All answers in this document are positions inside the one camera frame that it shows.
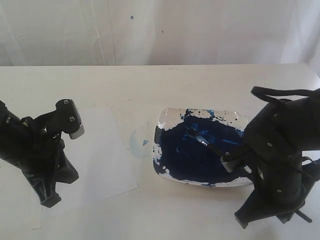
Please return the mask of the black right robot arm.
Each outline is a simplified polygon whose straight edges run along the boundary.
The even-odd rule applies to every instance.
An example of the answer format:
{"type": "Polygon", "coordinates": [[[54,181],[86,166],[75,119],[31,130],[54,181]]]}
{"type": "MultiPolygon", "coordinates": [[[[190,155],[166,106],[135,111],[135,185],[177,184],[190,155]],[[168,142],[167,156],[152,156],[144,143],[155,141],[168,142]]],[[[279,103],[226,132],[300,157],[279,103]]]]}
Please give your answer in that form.
{"type": "Polygon", "coordinates": [[[242,159],[254,189],[234,216],[242,228],[270,217],[286,223],[295,214],[309,222],[301,207],[320,179],[320,163],[303,152],[320,148],[320,92],[255,86],[251,93],[266,106],[244,130],[242,159]]]}

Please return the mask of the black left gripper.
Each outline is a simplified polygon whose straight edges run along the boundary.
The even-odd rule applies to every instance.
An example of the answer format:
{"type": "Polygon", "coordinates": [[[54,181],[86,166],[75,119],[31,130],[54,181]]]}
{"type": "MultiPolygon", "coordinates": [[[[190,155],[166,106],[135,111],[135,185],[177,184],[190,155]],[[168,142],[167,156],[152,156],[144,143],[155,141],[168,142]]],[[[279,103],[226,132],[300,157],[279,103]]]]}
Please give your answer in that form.
{"type": "Polygon", "coordinates": [[[40,204],[47,208],[62,200],[56,182],[72,184],[79,178],[64,147],[59,136],[53,138],[34,119],[19,119],[7,109],[0,111],[0,158],[22,170],[40,204]]]}

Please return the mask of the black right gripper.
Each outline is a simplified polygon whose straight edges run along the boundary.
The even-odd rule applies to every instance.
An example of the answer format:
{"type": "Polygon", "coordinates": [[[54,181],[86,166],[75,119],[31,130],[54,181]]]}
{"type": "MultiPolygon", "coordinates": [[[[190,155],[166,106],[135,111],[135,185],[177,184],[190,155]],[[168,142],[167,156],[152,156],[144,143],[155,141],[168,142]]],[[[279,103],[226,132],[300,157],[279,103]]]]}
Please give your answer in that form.
{"type": "Polygon", "coordinates": [[[304,205],[301,140],[298,124],[306,117],[306,99],[268,103],[244,130],[243,177],[254,190],[234,213],[243,229],[249,223],[276,217],[289,222],[304,205]]]}

